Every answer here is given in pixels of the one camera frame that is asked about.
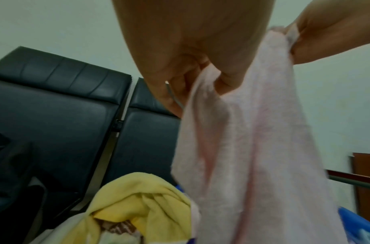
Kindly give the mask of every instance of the yellow towel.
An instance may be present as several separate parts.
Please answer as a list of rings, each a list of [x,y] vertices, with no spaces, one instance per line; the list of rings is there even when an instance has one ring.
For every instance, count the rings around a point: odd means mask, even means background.
[[[190,200],[164,179],[146,173],[128,174],[103,186],[63,244],[85,244],[86,239],[97,244],[101,230],[95,219],[129,219],[148,244],[187,241],[192,234]]]

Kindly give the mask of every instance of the chair backrest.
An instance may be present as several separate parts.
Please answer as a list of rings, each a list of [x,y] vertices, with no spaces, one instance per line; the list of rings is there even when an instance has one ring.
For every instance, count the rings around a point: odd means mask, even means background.
[[[19,47],[0,60],[0,133],[39,148],[50,191],[82,195],[130,84],[128,74]]]
[[[180,120],[152,96],[140,78],[102,184],[133,172],[154,174],[175,184],[170,170],[179,126]]]

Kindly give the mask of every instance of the wall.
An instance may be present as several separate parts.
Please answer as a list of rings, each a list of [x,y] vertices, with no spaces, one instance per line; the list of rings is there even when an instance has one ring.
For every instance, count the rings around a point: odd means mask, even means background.
[[[308,0],[278,0],[271,25],[287,25]],[[140,76],[109,0],[0,1],[0,58],[22,45]],[[295,66],[297,88],[325,168],[349,172],[347,156],[370,153],[370,45]],[[352,187],[331,182],[354,209]]]

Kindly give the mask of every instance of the leather upholstery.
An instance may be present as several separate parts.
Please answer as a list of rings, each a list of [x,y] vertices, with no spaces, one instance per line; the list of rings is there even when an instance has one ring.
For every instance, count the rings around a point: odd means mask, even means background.
[[[175,185],[170,170],[179,125],[177,117],[129,108],[102,184],[144,172]]]
[[[0,60],[0,80],[121,104],[131,76],[26,47]]]
[[[45,217],[84,195],[130,84],[130,75],[24,47],[0,60],[0,133],[38,147]]]
[[[157,99],[153,97],[144,79],[142,78],[139,78],[138,83],[135,86],[129,107],[174,116],[171,112],[165,109],[165,107]]]

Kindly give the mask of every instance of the pink cloth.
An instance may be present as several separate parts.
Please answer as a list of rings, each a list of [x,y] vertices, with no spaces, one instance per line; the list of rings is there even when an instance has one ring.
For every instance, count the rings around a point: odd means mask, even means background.
[[[348,243],[296,95],[297,36],[269,31],[234,92],[215,93],[212,65],[192,89],[172,174],[200,207],[198,243]]]

